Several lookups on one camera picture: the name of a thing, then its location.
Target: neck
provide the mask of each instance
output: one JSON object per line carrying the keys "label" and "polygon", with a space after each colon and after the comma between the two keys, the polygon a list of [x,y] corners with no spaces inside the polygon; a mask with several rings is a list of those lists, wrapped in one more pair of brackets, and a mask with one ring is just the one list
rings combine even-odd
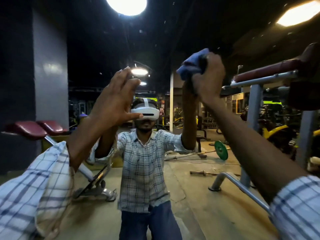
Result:
{"label": "neck", "polygon": [[146,144],[151,136],[152,130],[148,132],[142,132],[139,129],[136,129],[138,139],[143,143]]}

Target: vr headset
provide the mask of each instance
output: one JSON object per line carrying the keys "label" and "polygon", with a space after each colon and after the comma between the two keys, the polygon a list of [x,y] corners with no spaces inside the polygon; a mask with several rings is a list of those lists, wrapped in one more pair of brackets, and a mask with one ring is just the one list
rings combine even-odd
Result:
{"label": "vr headset", "polygon": [[159,109],[150,107],[147,98],[144,97],[143,101],[144,101],[144,104],[138,104],[137,106],[135,106],[133,109],[131,109],[131,113],[143,114],[142,120],[144,119],[157,120],[159,118],[159,113],[160,113]]}

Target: red padded seat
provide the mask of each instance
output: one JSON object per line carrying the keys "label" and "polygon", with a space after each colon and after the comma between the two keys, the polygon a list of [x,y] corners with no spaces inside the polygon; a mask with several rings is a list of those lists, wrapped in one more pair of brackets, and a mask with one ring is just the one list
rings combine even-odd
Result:
{"label": "red padded seat", "polygon": [[299,75],[302,76],[313,76],[317,70],[319,61],[320,46],[318,43],[312,43],[296,58],[235,75],[233,80],[239,83],[293,70],[298,70]]}
{"label": "red padded seat", "polygon": [[34,121],[18,121],[9,124],[5,127],[4,132],[22,135],[34,141],[43,139],[48,135],[46,131]]}
{"label": "red padded seat", "polygon": [[65,135],[68,132],[53,120],[37,121],[37,124],[40,125],[50,136],[61,136]]}

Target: black ceiling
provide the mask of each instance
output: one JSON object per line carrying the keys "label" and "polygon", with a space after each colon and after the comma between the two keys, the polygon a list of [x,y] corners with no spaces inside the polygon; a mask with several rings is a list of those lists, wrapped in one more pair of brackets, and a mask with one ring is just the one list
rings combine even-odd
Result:
{"label": "black ceiling", "polygon": [[150,89],[169,86],[171,58],[210,48],[227,73],[291,58],[320,39],[319,18],[275,28],[288,8],[306,0],[148,0],[139,16],[118,15],[106,0],[61,0],[68,25],[71,86],[108,84],[139,61],[152,69]]}

